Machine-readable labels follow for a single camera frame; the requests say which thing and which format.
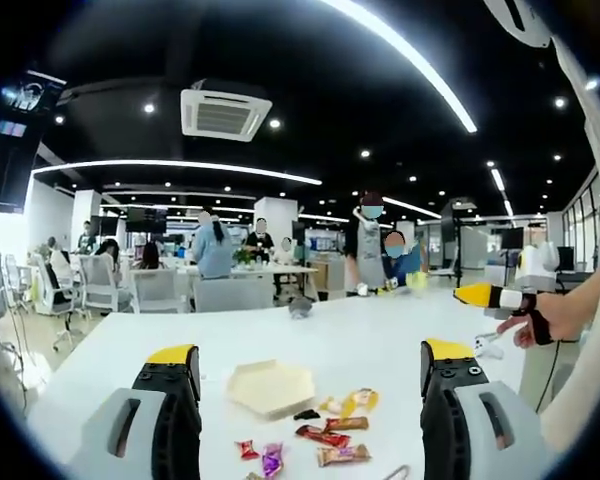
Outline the person's right hand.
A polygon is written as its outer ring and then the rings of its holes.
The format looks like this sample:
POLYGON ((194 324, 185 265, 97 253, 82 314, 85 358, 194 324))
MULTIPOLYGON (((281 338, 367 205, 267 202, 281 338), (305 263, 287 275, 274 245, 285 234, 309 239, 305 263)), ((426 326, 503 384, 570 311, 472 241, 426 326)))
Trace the person's right hand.
POLYGON ((519 326, 514 334, 514 344, 521 348, 539 345, 535 335, 532 312, 538 312, 548 324, 548 337, 553 341, 574 339, 596 312, 596 303, 591 303, 576 291, 568 295, 540 293, 534 301, 524 299, 521 314, 511 315, 496 329, 498 334, 519 326))

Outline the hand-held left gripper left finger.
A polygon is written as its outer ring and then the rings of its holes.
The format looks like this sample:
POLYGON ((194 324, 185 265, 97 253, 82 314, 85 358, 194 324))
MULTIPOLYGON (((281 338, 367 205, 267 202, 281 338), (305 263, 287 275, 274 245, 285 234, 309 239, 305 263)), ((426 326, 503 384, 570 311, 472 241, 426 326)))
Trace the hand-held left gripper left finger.
POLYGON ((199 349, 164 348, 129 388, 102 402, 82 428, 72 479, 199 479, 199 349))

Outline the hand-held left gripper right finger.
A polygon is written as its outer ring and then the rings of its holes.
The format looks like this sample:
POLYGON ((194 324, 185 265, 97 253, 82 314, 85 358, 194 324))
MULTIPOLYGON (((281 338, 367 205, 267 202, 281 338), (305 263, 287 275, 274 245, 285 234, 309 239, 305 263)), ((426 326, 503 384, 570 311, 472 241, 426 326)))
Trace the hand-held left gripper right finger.
POLYGON ((469 347, 422 341, 420 383, 426 479, 542 479, 551 468, 538 415, 469 347))

